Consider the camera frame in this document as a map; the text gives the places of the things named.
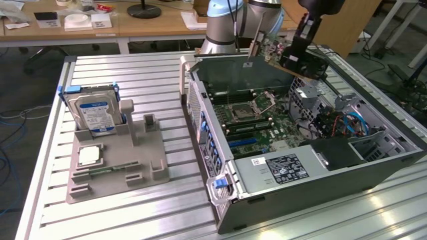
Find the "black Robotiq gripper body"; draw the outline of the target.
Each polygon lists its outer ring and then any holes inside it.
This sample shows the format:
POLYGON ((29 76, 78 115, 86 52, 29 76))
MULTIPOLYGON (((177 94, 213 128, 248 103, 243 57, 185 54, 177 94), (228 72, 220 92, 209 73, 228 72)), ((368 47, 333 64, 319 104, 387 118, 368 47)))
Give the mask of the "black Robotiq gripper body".
POLYGON ((299 5, 307 9, 309 15, 335 15, 340 12, 344 0, 297 0, 299 5))

